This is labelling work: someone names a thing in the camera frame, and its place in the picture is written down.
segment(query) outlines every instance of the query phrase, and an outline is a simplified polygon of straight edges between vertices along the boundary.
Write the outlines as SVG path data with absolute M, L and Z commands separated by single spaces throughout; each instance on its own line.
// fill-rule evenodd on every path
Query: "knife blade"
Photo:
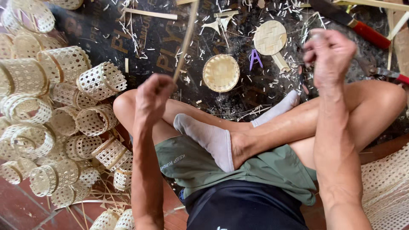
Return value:
M 310 0 L 310 4 L 311 7 L 321 15 L 350 27 L 365 40 L 373 43 L 379 48 L 386 49 L 391 44 L 391 41 L 385 38 L 382 34 L 378 33 L 365 23 L 354 19 L 351 15 L 328 0 Z

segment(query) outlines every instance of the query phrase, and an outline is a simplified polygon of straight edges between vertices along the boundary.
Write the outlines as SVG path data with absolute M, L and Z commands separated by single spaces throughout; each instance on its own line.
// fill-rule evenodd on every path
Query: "person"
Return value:
M 384 81 L 344 85 L 354 42 L 311 33 L 303 59 L 320 96 L 296 107 L 293 97 L 263 120 L 231 122 L 168 99 L 174 84 L 162 74 L 117 97 L 115 115 L 133 136 L 136 229 L 164 229 L 161 172 L 185 187 L 187 229 L 306 229 L 300 205 L 314 204 L 315 180 L 329 229 L 371 229 L 358 152 L 399 115 L 405 92 Z

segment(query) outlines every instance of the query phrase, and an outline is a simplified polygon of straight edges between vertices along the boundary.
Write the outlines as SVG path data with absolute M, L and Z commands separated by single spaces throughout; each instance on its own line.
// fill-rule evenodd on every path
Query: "red knife handle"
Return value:
M 396 80 L 409 85 L 409 77 L 407 77 L 407 76 L 405 76 L 403 74 L 399 74 L 399 77 Z
M 365 40 L 371 42 L 381 49 L 386 49 L 391 44 L 391 41 L 385 38 L 382 34 L 378 33 L 361 21 L 354 19 L 349 26 Z

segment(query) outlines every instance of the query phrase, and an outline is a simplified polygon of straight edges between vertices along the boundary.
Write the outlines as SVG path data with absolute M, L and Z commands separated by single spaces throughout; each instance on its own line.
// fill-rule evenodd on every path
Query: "leg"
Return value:
M 349 125 L 357 151 L 380 135 L 405 107 L 404 90 L 382 81 L 360 81 L 345 86 Z M 234 168 L 262 151 L 291 143 L 301 162 L 314 169 L 313 145 L 319 98 L 247 132 L 231 133 Z

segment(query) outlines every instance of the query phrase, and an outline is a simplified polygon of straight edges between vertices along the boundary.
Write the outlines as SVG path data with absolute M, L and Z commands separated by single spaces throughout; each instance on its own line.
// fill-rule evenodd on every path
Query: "foot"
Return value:
M 179 113 L 175 116 L 173 127 L 188 135 L 214 158 L 217 166 L 225 172 L 234 171 L 230 132 L 209 125 Z
M 297 91 L 292 90 L 282 101 L 280 101 L 280 103 L 269 109 L 267 112 L 263 113 L 260 117 L 252 120 L 252 124 L 254 128 L 256 128 L 257 126 L 270 121 L 274 117 L 290 111 L 292 108 L 296 107 L 299 104 L 300 96 L 298 95 Z

